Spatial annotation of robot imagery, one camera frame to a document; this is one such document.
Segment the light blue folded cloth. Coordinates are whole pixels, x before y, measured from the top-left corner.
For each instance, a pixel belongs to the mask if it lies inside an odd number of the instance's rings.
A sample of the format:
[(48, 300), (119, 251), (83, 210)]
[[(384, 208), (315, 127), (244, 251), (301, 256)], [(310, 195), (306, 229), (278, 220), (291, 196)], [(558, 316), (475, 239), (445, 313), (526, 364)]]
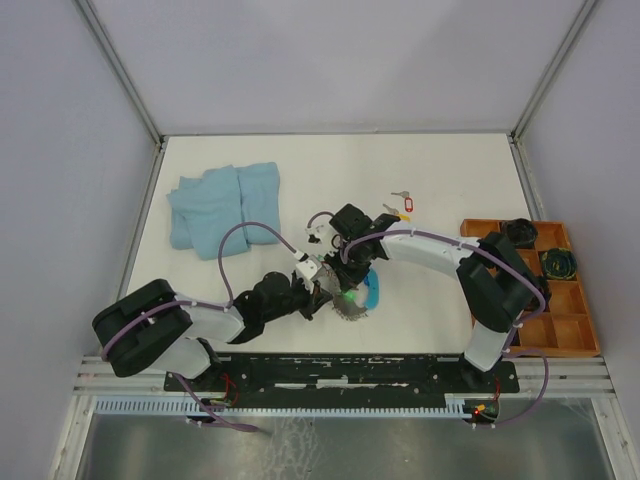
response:
[(201, 260), (242, 254), (253, 245), (278, 242), (280, 175), (275, 163), (233, 165), (182, 177), (167, 195), (171, 208), (169, 242), (175, 250), (195, 251)]

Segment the orange compartment tray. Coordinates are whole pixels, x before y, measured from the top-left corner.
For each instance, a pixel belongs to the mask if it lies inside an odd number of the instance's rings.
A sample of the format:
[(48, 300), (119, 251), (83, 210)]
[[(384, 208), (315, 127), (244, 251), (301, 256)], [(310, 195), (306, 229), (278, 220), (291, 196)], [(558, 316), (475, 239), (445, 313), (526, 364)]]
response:
[(465, 219), (464, 236), (502, 233), (537, 277), (546, 300), (543, 313), (515, 334), (511, 351), (540, 349), (549, 357), (590, 358), (600, 354), (578, 264), (565, 226), (526, 219)]

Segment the metal key organizer blue handle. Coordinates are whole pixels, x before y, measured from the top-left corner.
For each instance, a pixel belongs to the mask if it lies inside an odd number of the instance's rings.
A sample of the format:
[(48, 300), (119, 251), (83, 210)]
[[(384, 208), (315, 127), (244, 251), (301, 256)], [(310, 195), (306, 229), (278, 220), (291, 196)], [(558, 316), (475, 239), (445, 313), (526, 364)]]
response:
[[(332, 293), (331, 301), (332, 309), (345, 321), (355, 322), (362, 318), (366, 318), (368, 313), (377, 308), (380, 301), (379, 277), (374, 269), (370, 269), (363, 282), (357, 287), (342, 291), (340, 285), (331, 266), (321, 259), (321, 263), (325, 269), (326, 279), (324, 282)], [(345, 292), (354, 292), (356, 299), (349, 301), (343, 297)]]

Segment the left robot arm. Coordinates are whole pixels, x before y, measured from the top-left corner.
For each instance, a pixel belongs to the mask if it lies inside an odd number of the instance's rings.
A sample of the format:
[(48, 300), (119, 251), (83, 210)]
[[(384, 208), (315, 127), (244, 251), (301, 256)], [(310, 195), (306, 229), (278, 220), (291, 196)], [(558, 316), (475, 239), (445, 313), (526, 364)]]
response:
[(213, 341), (243, 344), (260, 336), (267, 323), (294, 313), (311, 320), (332, 301), (319, 282), (308, 288), (297, 275), (270, 272), (229, 307), (176, 293), (156, 279), (107, 307), (92, 321), (102, 359), (125, 378), (151, 368), (177, 373), (198, 389), (221, 378)]

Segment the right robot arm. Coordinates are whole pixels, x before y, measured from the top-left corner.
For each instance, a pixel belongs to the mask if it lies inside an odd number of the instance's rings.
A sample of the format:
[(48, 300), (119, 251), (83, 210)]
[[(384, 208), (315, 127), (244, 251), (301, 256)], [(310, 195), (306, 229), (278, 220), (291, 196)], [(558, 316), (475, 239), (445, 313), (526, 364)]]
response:
[(419, 265), (459, 282), (475, 319), (458, 368), (469, 390), (481, 391), (494, 381), (494, 366), (508, 353), (516, 331), (546, 308), (538, 278), (499, 232), (450, 237), (390, 213), (372, 219), (352, 204), (335, 213), (329, 225), (340, 243), (326, 262), (344, 290), (362, 283), (376, 260)]

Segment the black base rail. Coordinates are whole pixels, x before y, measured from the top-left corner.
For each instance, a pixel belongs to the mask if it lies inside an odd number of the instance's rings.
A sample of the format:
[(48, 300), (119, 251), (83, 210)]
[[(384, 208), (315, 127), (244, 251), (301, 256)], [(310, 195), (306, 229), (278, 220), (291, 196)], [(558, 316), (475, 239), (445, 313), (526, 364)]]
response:
[(412, 387), (427, 394), (518, 393), (515, 365), (500, 360), (481, 372), (459, 355), (223, 354), (187, 386), (196, 393), (235, 393), (242, 399), (277, 386)]

